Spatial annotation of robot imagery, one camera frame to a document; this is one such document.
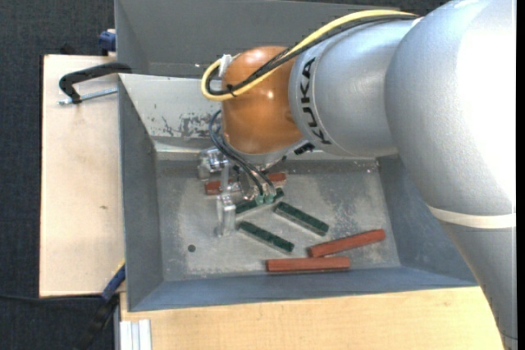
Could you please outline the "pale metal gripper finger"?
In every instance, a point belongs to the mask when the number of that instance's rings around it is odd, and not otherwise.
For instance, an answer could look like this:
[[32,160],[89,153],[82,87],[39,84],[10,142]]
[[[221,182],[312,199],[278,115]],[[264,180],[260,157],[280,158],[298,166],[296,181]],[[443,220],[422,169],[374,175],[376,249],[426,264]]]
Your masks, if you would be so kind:
[[218,237],[224,237],[235,231],[236,205],[228,193],[222,193],[216,200],[218,225],[215,233]]
[[199,153],[198,178],[204,182],[205,193],[220,193],[222,178],[227,178],[229,161],[218,148],[207,148]]

